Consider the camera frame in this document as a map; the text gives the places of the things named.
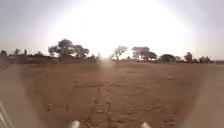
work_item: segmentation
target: sunlight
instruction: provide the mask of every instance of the sunlight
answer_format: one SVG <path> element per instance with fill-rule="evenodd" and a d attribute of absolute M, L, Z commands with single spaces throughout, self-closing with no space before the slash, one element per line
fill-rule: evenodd
<path fill-rule="evenodd" d="M 68 38 L 103 57 L 110 56 L 118 45 L 148 46 L 158 54 L 177 55 L 190 47 L 190 29 L 153 0 L 82 3 L 67 11 L 53 32 L 57 40 Z"/>

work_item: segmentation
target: distant tree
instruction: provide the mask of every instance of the distant tree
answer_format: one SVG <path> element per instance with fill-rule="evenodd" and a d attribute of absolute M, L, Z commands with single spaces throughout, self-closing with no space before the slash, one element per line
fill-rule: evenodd
<path fill-rule="evenodd" d="M 125 46 L 118 46 L 117 48 L 115 48 L 114 50 L 114 55 L 116 56 L 117 60 L 119 60 L 119 57 L 127 51 L 127 47 Z"/>
<path fill-rule="evenodd" d="M 154 53 L 154 52 L 148 52 L 148 58 L 150 58 L 151 60 L 152 59 L 157 59 L 157 55 L 156 55 L 156 53 Z"/>
<path fill-rule="evenodd" d="M 55 53 L 58 53 L 57 52 L 57 46 L 51 46 L 51 47 L 48 47 L 48 52 L 51 56 L 54 56 Z"/>
<path fill-rule="evenodd" d="M 185 55 L 184 58 L 188 63 L 191 63 L 193 60 L 193 55 L 190 52 L 187 52 L 187 55 Z"/>
<path fill-rule="evenodd" d="M 192 60 L 193 63 L 199 63 L 197 59 Z"/>
<path fill-rule="evenodd" d="M 127 60 L 131 60 L 131 57 L 130 57 L 130 56 L 128 56 L 128 57 L 127 57 Z"/>
<path fill-rule="evenodd" d="M 177 62 L 180 62 L 180 61 L 181 61 L 181 58 L 180 58 L 179 56 L 176 56 L 176 57 L 175 57 L 175 60 L 176 60 Z"/>
<path fill-rule="evenodd" d="M 34 54 L 34 56 L 36 56 L 36 57 L 42 57 L 44 55 L 43 55 L 43 53 L 41 51 L 38 51 L 36 54 Z"/>
<path fill-rule="evenodd" d="M 83 48 L 81 45 L 74 45 L 70 40 L 63 39 L 57 45 L 49 47 L 48 52 L 51 56 L 56 53 L 62 58 L 71 57 L 72 55 L 85 58 L 89 54 L 89 49 Z"/>
<path fill-rule="evenodd" d="M 25 55 L 25 56 L 27 55 L 27 50 L 26 50 L 26 49 L 24 50 L 24 55 Z"/>
<path fill-rule="evenodd" d="M 20 49 L 17 48 L 17 49 L 14 51 L 14 55 L 15 55 L 15 56 L 18 56 L 19 53 L 20 53 Z"/>
<path fill-rule="evenodd" d="M 95 61 L 95 60 L 96 60 L 96 57 L 95 57 L 94 54 L 92 54 L 92 56 L 87 57 L 87 60 L 88 60 L 88 61 Z"/>
<path fill-rule="evenodd" d="M 6 57 L 7 55 L 8 55 L 8 54 L 7 54 L 7 52 L 6 52 L 5 50 L 2 50 L 2 51 L 1 51 L 1 56 L 2 56 L 2 57 Z"/>
<path fill-rule="evenodd" d="M 139 58 L 141 56 L 141 49 L 142 47 L 133 47 L 133 58 L 137 59 L 137 61 L 139 61 Z"/>
<path fill-rule="evenodd" d="M 148 47 L 133 47 L 133 57 L 137 60 L 141 57 L 143 60 L 157 59 L 157 55 L 151 52 Z"/>
<path fill-rule="evenodd" d="M 164 54 L 164 55 L 160 56 L 160 59 L 162 61 L 174 61 L 176 58 L 175 58 L 175 56 L 173 56 L 171 54 Z"/>
<path fill-rule="evenodd" d="M 101 56 L 100 52 L 98 52 L 98 55 L 97 55 L 97 57 L 96 57 L 96 60 L 102 60 L 102 56 Z"/>
<path fill-rule="evenodd" d="M 148 47 L 140 47 L 140 56 L 143 60 L 149 60 L 149 48 Z"/>
<path fill-rule="evenodd" d="M 199 62 L 200 63 L 211 63 L 211 59 L 208 56 L 207 57 L 202 56 L 199 58 Z"/>
<path fill-rule="evenodd" d="M 58 42 L 58 45 L 51 46 L 48 48 L 50 55 L 57 53 L 59 57 L 68 57 L 71 56 L 74 51 L 74 45 L 70 40 L 63 39 Z"/>
<path fill-rule="evenodd" d="M 74 45 L 74 54 L 78 58 L 85 58 L 89 54 L 89 49 L 83 48 L 82 45 Z"/>

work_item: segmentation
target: treeline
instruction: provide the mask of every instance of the treeline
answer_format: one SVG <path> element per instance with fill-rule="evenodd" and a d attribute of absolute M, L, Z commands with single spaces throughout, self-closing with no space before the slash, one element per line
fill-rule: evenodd
<path fill-rule="evenodd" d="M 126 46 L 118 46 L 114 49 L 114 53 L 111 54 L 109 59 L 120 60 L 120 56 L 128 50 Z M 150 51 L 150 49 L 145 47 L 133 47 L 132 56 L 128 56 L 126 60 L 136 60 L 139 61 L 163 61 L 163 62 L 182 62 L 182 63 L 211 63 L 208 56 L 202 56 L 200 58 L 194 58 L 192 53 L 187 52 L 183 59 L 179 56 L 172 54 L 163 54 L 158 56 L 155 52 Z M 57 58 L 59 61 L 69 60 L 69 59 L 79 59 L 79 60 L 100 60 L 102 59 L 100 53 L 95 56 L 88 56 L 89 49 L 84 48 L 82 45 L 74 45 L 72 41 L 63 39 L 59 41 L 56 45 L 48 47 L 48 52 L 50 56 L 42 54 L 38 51 L 35 54 L 28 54 L 27 50 L 21 53 L 21 50 L 16 49 L 13 54 L 8 55 L 6 50 L 1 51 L 1 57 L 42 57 L 42 58 Z"/>

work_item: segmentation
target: sky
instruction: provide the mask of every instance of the sky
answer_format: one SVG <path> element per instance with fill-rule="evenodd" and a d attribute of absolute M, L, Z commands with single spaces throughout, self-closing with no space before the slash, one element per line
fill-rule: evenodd
<path fill-rule="evenodd" d="M 0 0 L 0 49 L 47 54 L 66 38 L 109 56 L 118 45 L 224 59 L 222 0 Z"/>

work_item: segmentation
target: dry field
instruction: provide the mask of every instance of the dry field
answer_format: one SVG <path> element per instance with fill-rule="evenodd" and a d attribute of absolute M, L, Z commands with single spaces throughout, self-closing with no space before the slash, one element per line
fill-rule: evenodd
<path fill-rule="evenodd" d="M 29 65 L 27 93 L 46 128 L 177 127 L 191 108 L 204 66 L 197 64 Z"/>

